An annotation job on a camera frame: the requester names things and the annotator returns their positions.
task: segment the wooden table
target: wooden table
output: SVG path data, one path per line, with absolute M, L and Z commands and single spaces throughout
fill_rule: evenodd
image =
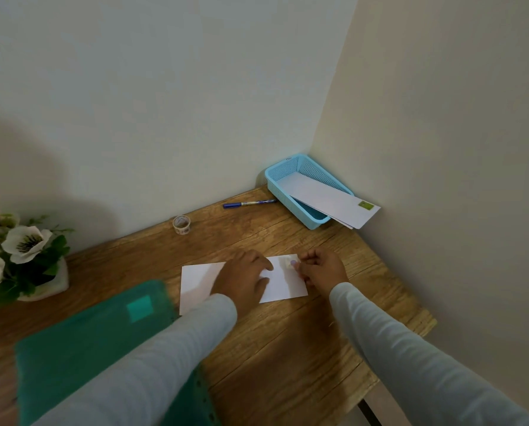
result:
M 271 198 L 266 187 L 225 201 Z M 337 251 L 350 282 L 420 335 L 436 321 L 361 238 L 337 222 L 308 230 L 282 204 L 224 210 L 219 202 L 189 216 L 179 236 L 171 222 L 68 257 L 71 287 L 0 310 L 0 425 L 17 423 L 14 344 L 148 279 L 166 282 L 179 303 L 185 264 L 225 261 L 254 248 L 265 256 L 313 246 Z M 203 362 L 224 425 L 335 425 L 377 382 L 334 324 L 328 303 L 309 296 L 261 304 Z

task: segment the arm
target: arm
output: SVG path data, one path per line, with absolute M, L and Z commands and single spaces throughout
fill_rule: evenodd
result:
M 154 425 L 193 369 L 237 321 L 233 301 L 213 294 L 43 415 L 35 426 Z
M 413 425 L 529 425 L 529 413 L 487 381 L 391 318 L 348 282 L 333 312 Z

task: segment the white flower pot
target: white flower pot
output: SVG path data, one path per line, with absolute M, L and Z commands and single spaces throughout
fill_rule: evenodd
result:
M 65 257 L 59 259 L 59 269 L 57 275 L 51 281 L 35 287 L 35 293 L 29 296 L 19 296 L 18 300 L 23 302 L 40 301 L 54 294 L 61 293 L 69 288 L 69 273 L 67 272 L 67 262 Z

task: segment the blue pen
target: blue pen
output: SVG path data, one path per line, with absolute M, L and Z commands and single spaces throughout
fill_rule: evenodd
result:
M 277 201 L 278 201 L 278 199 L 258 200 L 258 201 L 238 201 L 236 203 L 224 203 L 223 207 L 225 209 L 240 208 L 241 206 L 246 206 L 248 204 L 276 203 Z

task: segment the hand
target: hand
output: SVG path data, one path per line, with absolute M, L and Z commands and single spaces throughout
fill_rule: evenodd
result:
M 237 308 L 237 319 L 256 307 L 269 279 L 261 272 L 274 269 L 268 258 L 255 250 L 239 251 L 229 260 L 215 279 L 211 294 L 221 293 L 230 298 Z
M 339 256 L 331 250 L 312 248 L 305 253 L 298 254 L 300 263 L 294 268 L 300 277 L 310 286 L 315 286 L 318 292 L 329 299 L 332 288 L 340 282 L 349 282 L 345 266 Z

